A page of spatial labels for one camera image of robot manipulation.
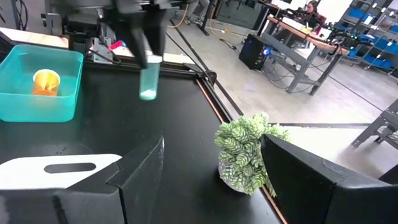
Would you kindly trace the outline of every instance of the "person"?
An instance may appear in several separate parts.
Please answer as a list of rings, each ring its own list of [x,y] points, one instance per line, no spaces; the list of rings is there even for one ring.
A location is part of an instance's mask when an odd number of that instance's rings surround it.
[[[317,10],[317,5],[318,5],[317,1],[310,1],[305,6],[305,11],[302,13],[304,16],[296,17],[294,20],[303,25],[311,27],[312,31],[316,31],[321,26],[319,20],[317,19],[317,17],[319,16],[318,10]],[[298,41],[302,41],[302,38],[300,38],[299,36],[297,36],[295,34],[292,34],[290,31],[285,30],[285,29],[280,31],[275,36],[275,38],[277,40],[282,40],[282,39],[288,38],[290,34],[291,34],[290,39],[286,43],[287,46],[291,47],[294,43],[296,43]]]
[[[187,11],[187,15],[184,18],[184,23],[186,23],[187,25],[191,24],[192,22],[192,14],[194,12],[194,10],[197,8],[198,4],[201,4],[203,6],[203,8],[201,9],[201,11],[199,12],[199,17],[197,19],[195,19],[193,22],[199,25],[203,24],[203,20],[205,18],[206,15],[206,11],[207,8],[209,7],[210,1],[209,0],[197,0],[193,3],[190,3],[189,5],[187,5],[188,7],[188,11]]]

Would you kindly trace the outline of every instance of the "artificial plant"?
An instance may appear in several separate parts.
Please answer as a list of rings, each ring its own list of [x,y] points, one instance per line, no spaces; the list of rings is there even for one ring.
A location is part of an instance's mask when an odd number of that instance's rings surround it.
[[[286,141],[289,138],[282,126],[268,123],[265,113],[251,118],[242,116],[231,123],[221,124],[215,139],[215,143],[222,148],[219,172],[221,179],[237,191],[253,195],[265,184],[271,196],[275,197],[261,156],[259,138],[263,134],[273,134]]]

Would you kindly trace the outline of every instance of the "orange cup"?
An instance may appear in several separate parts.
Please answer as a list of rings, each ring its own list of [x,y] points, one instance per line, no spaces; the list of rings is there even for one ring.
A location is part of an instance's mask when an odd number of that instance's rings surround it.
[[[33,95],[56,96],[61,78],[57,72],[41,69],[33,75]]]

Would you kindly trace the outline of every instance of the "black box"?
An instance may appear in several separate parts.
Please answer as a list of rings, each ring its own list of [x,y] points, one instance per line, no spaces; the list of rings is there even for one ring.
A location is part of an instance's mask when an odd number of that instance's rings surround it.
[[[239,59],[249,69],[260,70],[270,51],[271,48],[261,37],[249,34],[239,54]]]

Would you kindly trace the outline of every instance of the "teal plastic bin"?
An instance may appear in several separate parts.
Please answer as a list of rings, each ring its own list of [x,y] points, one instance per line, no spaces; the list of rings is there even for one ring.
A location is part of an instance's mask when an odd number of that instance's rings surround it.
[[[8,122],[66,122],[75,115],[83,54],[17,45],[0,64],[0,119]],[[60,75],[57,96],[33,95],[33,75],[51,69]]]

